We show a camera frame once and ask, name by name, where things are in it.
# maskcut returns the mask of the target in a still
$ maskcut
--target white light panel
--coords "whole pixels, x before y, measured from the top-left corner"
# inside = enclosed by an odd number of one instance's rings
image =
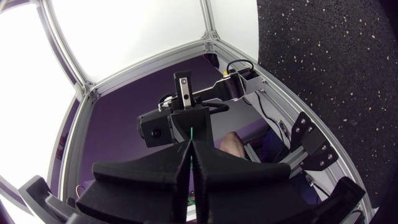
[[[36,6],[0,14],[0,175],[17,189],[47,178],[57,134],[76,90],[59,66]]]
[[[44,223],[40,218],[37,218],[31,214],[26,213],[22,209],[18,208],[15,206],[13,203],[5,199],[2,195],[0,195],[0,200],[2,204],[4,205],[4,208],[6,208],[8,214],[11,216],[12,221],[14,223],[19,224],[19,223],[31,223],[31,224],[39,224],[39,223]]]
[[[205,33],[199,0],[56,0],[52,5],[72,54],[94,83]]]
[[[258,60],[259,23],[256,0],[212,0],[217,34],[245,54]]]

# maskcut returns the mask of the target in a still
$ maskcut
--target cable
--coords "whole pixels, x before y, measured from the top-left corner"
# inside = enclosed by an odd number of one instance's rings
[[[245,98],[242,98],[242,99],[243,99],[243,101],[244,101],[247,105],[253,106],[251,103],[247,102]]]
[[[80,184],[76,186],[76,189],[75,189],[75,191],[76,191],[76,195],[77,195],[77,197],[78,197],[78,198],[80,198],[79,192],[77,191],[77,189],[78,189],[79,187],[83,187],[83,186],[82,186],[82,185],[80,185]]]
[[[257,95],[257,97],[258,97],[258,99],[259,99],[259,104],[260,104],[261,112],[263,113],[263,115],[264,115],[268,120],[272,121],[272,122],[278,127],[278,129],[279,129],[279,134],[280,134],[280,138],[281,138],[282,142],[284,143],[284,146],[286,146],[286,145],[285,145],[285,141],[284,141],[284,136],[282,135],[282,131],[280,130],[279,125],[276,123],[276,121],[275,121],[274,119],[272,119],[272,118],[270,118],[270,117],[268,117],[268,116],[266,115],[266,112],[264,112],[264,109],[262,109],[262,104],[261,104],[260,96],[259,96],[259,94],[258,94],[257,92],[255,92],[255,93],[256,93],[256,95]]]
[[[316,186],[320,191],[322,191],[322,193],[324,193],[326,196],[330,197],[330,195],[326,193],[325,190],[323,190],[321,187],[319,187],[318,184],[313,183],[313,185]]]
[[[254,65],[253,65],[253,63],[251,61],[246,60],[246,59],[238,59],[238,60],[233,60],[232,62],[227,64],[227,66],[226,66],[226,73],[227,74],[229,74],[229,66],[231,66],[233,63],[236,63],[236,62],[247,62],[247,63],[249,63],[251,65],[250,72],[252,72],[254,70]]]
[[[195,204],[195,202],[193,200],[191,200],[190,198],[188,198],[188,201],[191,202],[192,205]]]

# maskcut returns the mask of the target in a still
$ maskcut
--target black metal bracket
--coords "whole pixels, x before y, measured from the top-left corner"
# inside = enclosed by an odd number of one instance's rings
[[[303,170],[323,171],[338,159],[327,138],[304,112],[298,115],[292,127],[290,150],[293,152],[299,146],[308,154],[300,163]]]

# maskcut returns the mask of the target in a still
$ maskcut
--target black speckled surface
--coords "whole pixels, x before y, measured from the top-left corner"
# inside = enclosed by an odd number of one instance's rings
[[[257,0],[259,64],[328,125],[373,207],[398,165],[398,44],[378,1]]]

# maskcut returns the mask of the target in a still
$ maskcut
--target hand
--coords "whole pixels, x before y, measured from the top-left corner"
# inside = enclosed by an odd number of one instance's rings
[[[234,131],[228,133],[221,141],[220,150],[244,158],[242,139]]]

